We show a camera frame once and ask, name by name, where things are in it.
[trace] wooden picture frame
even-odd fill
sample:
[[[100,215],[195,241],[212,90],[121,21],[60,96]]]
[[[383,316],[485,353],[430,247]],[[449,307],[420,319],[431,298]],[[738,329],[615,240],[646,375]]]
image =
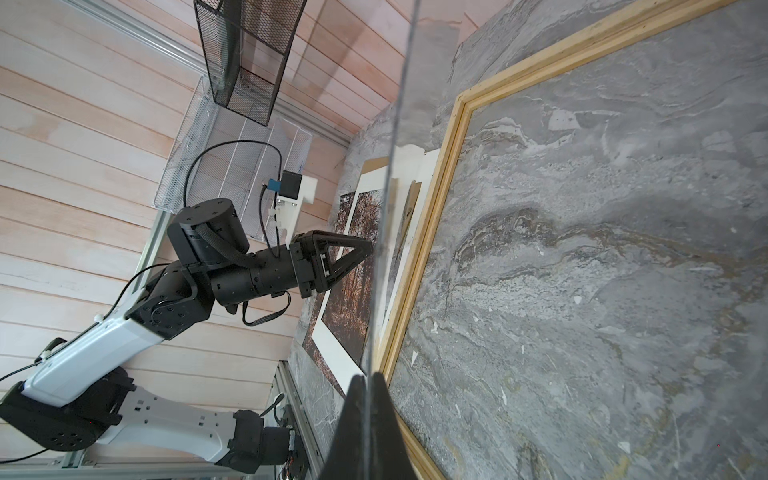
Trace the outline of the wooden picture frame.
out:
[[[735,1],[636,0],[463,91],[456,98],[419,225],[406,259],[404,274],[397,288],[394,307],[382,338],[382,346],[374,357],[374,369],[382,372],[387,382],[392,380],[395,372],[400,347],[472,112]],[[445,480],[440,469],[399,416],[398,422],[417,476],[423,480]]]

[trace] mesh basket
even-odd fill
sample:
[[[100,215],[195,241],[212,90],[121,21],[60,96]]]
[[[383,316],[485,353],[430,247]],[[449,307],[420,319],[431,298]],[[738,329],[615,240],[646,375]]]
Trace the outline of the mesh basket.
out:
[[[217,104],[269,124],[305,4],[306,0],[195,0]],[[264,55],[272,61],[257,61]]]
[[[205,77],[200,79],[179,134],[171,148],[154,206],[177,213],[182,208],[184,179],[190,165],[203,150],[231,140],[266,141],[283,156],[283,170],[300,174],[312,143],[312,134],[279,117],[269,127],[258,124],[216,105]],[[216,147],[197,162],[187,187],[187,204],[195,205],[211,198],[229,198],[243,224],[245,233],[261,242],[264,235],[259,221],[261,185],[277,178],[280,156],[271,147],[260,144],[229,144]],[[273,192],[267,191],[261,204],[266,233],[276,242],[274,219],[269,218]]]

